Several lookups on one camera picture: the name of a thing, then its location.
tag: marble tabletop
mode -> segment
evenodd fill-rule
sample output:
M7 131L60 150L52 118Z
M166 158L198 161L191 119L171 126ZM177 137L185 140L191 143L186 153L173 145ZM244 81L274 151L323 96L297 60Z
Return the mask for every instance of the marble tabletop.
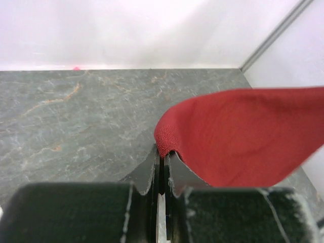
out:
M172 105L248 87L239 69L0 72L0 205L29 182L116 181Z

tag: gray marble surface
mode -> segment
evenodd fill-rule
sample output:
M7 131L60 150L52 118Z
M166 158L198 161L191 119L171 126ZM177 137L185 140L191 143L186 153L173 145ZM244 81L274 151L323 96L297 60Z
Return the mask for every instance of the gray marble surface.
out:
M170 106L242 87L238 69L0 72L0 205L28 182L116 181L145 157ZM302 173L295 187L324 215Z

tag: white wall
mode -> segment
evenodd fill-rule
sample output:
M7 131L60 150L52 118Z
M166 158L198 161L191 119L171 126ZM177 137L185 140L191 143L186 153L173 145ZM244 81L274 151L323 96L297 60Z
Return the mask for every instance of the white wall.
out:
M298 0L14 0L0 70L240 67Z
M324 1L314 0L245 76L252 87L323 86ZM303 169L324 198L324 146Z

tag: red fabric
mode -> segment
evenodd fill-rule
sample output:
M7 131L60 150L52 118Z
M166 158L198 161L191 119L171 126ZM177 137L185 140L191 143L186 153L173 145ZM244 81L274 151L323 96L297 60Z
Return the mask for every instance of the red fabric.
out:
M163 115L154 137L162 157L177 151L213 186L272 186L324 144L324 87L191 98Z

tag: black object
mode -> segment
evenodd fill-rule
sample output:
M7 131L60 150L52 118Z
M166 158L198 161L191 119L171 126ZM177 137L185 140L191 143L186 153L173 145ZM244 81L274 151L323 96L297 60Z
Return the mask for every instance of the black object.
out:
M291 189L214 188L177 153L162 159L154 146L117 183L19 189L0 221L0 243L157 242L159 193L172 242L320 242L304 199Z

